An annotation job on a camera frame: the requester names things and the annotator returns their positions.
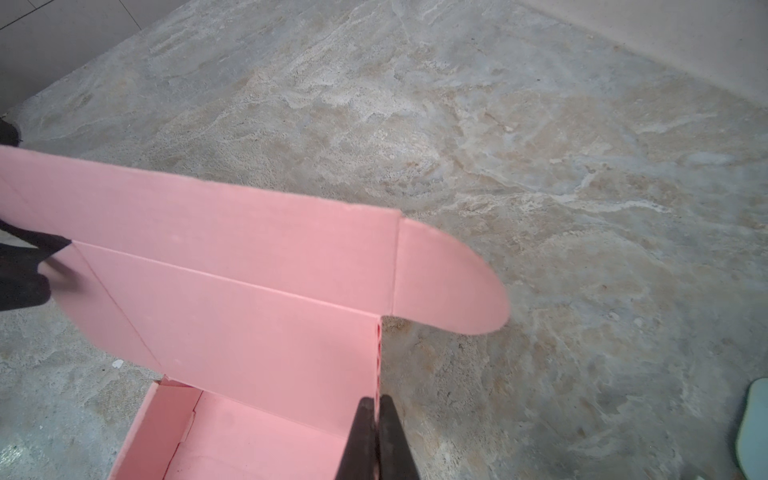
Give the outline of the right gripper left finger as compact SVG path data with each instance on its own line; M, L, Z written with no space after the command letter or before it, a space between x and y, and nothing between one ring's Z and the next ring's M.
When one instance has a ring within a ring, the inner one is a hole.
M377 465L375 402L360 399L337 469L336 480L373 480Z

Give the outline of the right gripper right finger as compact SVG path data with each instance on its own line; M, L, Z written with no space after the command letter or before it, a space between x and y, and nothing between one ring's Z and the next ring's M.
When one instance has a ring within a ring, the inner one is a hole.
M378 457L381 480L420 479L394 400L390 395L380 397Z

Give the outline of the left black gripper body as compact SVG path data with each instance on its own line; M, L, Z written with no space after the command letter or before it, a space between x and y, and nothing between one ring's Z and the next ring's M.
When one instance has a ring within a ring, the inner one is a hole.
M24 230L1 221L1 230L30 244L1 244L1 310L12 311L46 304L49 279L38 272L40 263L71 244L65 237Z

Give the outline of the pink paper box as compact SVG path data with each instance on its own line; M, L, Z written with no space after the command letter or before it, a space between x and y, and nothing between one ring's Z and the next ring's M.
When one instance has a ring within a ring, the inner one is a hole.
M160 374L114 479L335 479L363 397L379 478L384 319L509 316L480 256L394 209L5 147L1 221L70 239L38 266L50 300Z

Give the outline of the light blue paper box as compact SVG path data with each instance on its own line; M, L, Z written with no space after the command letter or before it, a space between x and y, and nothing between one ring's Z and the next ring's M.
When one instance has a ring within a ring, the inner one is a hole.
M750 385L735 442L739 467L748 480L768 477L767 383L761 378Z

